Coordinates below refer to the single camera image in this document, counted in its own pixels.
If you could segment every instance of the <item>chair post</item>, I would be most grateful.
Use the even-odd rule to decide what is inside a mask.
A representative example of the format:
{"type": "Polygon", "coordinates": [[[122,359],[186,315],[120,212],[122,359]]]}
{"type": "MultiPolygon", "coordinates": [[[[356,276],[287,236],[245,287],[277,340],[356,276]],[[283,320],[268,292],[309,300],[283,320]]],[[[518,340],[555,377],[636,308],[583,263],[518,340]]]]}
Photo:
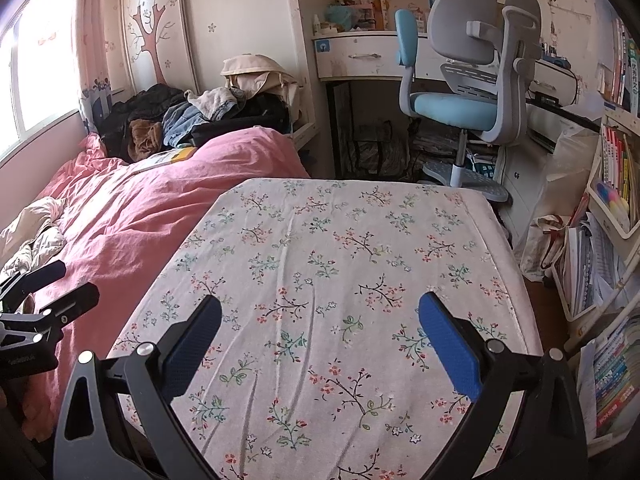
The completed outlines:
{"type": "Polygon", "coordinates": [[[465,167],[466,157],[466,130],[460,130],[460,136],[458,137],[458,152],[456,153],[456,162],[451,168],[451,180],[449,185],[451,187],[460,187],[462,180],[462,169],[465,167]]]}

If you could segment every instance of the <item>silver screw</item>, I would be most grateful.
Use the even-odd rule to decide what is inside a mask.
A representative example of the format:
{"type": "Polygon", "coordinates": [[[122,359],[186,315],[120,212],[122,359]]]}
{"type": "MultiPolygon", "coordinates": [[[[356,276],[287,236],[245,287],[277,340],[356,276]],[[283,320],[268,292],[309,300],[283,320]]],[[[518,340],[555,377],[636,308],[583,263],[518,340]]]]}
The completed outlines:
{"type": "Polygon", "coordinates": [[[90,350],[85,350],[78,356],[78,362],[85,365],[93,358],[94,358],[94,353],[91,352],[90,350]]]}
{"type": "Polygon", "coordinates": [[[136,352],[138,355],[149,355],[154,351],[154,348],[153,343],[141,343],[138,345],[138,348],[136,348],[136,352]]]}
{"type": "Polygon", "coordinates": [[[564,354],[562,354],[562,350],[558,348],[552,348],[549,350],[549,357],[551,357],[554,361],[562,361],[564,358],[564,354]]]}
{"type": "Polygon", "coordinates": [[[499,354],[504,350],[504,343],[497,339],[489,339],[489,341],[486,342],[486,347],[489,349],[489,352],[499,354]]]}

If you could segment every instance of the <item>chair base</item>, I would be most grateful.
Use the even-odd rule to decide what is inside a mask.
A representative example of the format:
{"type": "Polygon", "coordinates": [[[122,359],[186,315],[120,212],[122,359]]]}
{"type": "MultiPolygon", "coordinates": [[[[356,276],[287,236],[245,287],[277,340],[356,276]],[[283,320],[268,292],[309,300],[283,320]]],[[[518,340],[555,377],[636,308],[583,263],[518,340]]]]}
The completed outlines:
{"type": "MultiPolygon", "coordinates": [[[[422,171],[443,186],[448,186],[451,181],[452,168],[453,166],[451,164],[425,162],[422,166],[422,171]]],[[[482,193],[490,202],[506,202],[509,199],[509,192],[504,189],[504,186],[501,186],[495,180],[471,170],[462,169],[460,187],[475,189],[482,193]]]]}

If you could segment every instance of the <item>office chair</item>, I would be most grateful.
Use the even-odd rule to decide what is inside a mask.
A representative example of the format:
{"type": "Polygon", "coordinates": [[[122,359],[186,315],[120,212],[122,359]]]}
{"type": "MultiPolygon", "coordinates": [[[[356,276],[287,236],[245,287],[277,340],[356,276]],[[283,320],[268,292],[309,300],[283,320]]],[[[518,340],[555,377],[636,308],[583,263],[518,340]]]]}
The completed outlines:
{"type": "Polygon", "coordinates": [[[540,59],[540,5],[537,0],[505,0],[504,26],[497,26],[497,0],[436,0],[427,20],[433,49],[452,61],[440,69],[453,94],[411,93],[418,51],[418,29],[411,12],[396,12],[404,66],[400,109],[460,128],[453,166],[427,162],[422,170],[445,186],[478,190],[492,202],[509,194],[490,178],[464,168],[468,131],[492,144],[514,143],[527,130],[526,93],[540,59]],[[497,74],[478,70],[494,61],[497,74]]]}

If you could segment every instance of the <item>window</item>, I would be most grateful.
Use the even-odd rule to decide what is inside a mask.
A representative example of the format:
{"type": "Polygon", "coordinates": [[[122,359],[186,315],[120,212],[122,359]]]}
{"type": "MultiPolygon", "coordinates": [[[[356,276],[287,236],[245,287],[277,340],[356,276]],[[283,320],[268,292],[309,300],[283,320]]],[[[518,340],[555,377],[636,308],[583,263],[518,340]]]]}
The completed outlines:
{"type": "Polygon", "coordinates": [[[78,107],[74,0],[30,0],[0,43],[0,155],[78,107]]]}

